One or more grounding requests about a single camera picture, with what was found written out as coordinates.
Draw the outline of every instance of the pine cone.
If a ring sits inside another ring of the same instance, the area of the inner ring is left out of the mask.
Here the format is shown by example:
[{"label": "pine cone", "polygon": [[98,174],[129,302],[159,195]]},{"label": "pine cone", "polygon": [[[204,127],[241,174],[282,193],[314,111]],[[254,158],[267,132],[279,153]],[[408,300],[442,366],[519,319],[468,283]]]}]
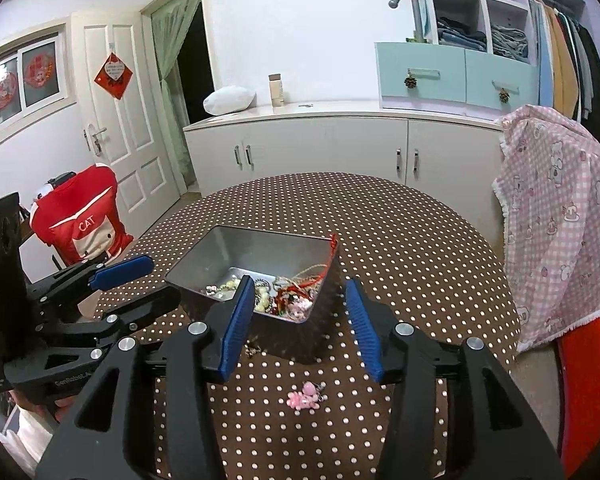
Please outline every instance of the pine cone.
[{"label": "pine cone", "polygon": [[408,89],[413,89],[413,88],[416,88],[416,85],[418,84],[418,80],[416,78],[414,78],[414,76],[409,74],[407,76],[407,78],[404,80],[404,84],[406,85],[406,87]]}]

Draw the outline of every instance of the red string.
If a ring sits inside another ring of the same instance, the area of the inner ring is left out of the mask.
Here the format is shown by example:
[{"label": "red string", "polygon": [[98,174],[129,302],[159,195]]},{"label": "red string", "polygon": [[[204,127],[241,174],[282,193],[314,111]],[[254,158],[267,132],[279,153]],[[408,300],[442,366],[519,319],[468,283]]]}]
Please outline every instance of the red string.
[{"label": "red string", "polygon": [[[338,235],[336,233],[331,233],[330,246],[331,246],[331,255],[329,257],[329,261],[331,261],[333,259],[333,255],[335,254],[336,248],[338,247]],[[325,276],[327,275],[328,269],[329,269],[329,266],[327,264],[324,267],[324,270],[320,273],[320,275],[318,275],[317,278],[309,280],[308,282],[299,283],[300,287],[295,286],[295,285],[289,285],[289,286],[286,286],[285,288],[280,288],[278,290],[278,295],[275,297],[275,302],[276,302],[276,306],[278,307],[278,311],[282,312],[284,310],[284,305],[282,304],[282,302],[283,302],[282,296],[286,292],[294,292],[298,296],[302,296],[303,298],[310,300],[311,297],[309,297],[309,295],[302,289],[307,288],[308,286],[315,285],[320,280],[323,280],[325,278]]]}]

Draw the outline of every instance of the pink keychain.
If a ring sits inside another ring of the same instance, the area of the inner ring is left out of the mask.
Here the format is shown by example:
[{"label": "pink keychain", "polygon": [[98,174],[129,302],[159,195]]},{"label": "pink keychain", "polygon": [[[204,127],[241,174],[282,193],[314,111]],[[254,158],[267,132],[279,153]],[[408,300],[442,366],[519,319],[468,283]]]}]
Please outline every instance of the pink keychain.
[{"label": "pink keychain", "polygon": [[287,394],[288,399],[286,405],[295,410],[318,410],[324,397],[320,394],[324,389],[321,384],[315,384],[310,381],[305,382],[302,385],[301,392],[289,392]]}]

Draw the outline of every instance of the light blue drawer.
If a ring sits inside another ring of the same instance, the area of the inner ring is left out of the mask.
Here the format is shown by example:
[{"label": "light blue drawer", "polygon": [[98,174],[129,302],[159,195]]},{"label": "light blue drawer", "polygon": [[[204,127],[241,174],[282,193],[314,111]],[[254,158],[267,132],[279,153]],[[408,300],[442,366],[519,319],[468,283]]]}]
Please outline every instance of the light blue drawer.
[{"label": "light blue drawer", "polygon": [[[383,97],[466,100],[464,48],[426,43],[376,43],[380,93]],[[416,88],[404,83],[408,72]]]},{"label": "light blue drawer", "polygon": [[[500,90],[509,102],[500,101]],[[527,63],[475,50],[466,51],[466,102],[508,113],[538,104],[538,69]]]}]

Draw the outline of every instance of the polka dot tablecloth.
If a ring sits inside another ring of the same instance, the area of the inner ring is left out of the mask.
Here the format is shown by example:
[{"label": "polka dot tablecloth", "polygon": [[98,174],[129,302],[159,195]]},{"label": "polka dot tablecloth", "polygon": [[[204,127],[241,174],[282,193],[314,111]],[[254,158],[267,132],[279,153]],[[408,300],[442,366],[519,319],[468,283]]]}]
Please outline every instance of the polka dot tablecloth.
[{"label": "polka dot tablecloth", "polygon": [[[167,271],[216,224],[327,237],[337,232],[343,278],[359,276],[371,298],[440,341],[482,338],[509,370],[520,332],[501,265],[480,234],[432,197],[400,184],[343,173],[292,174],[210,195],[145,234],[130,256],[149,254],[150,276],[104,293],[98,314],[160,286]],[[371,479],[384,443],[391,386],[365,373],[351,326],[334,314],[325,357],[300,365],[243,351],[225,385],[209,385],[229,479]],[[136,334],[163,339],[187,326],[179,308]],[[304,381],[326,384],[318,410],[285,403]],[[169,478],[164,381],[156,382],[158,475]],[[446,389],[438,380],[432,476],[445,468]]]}]

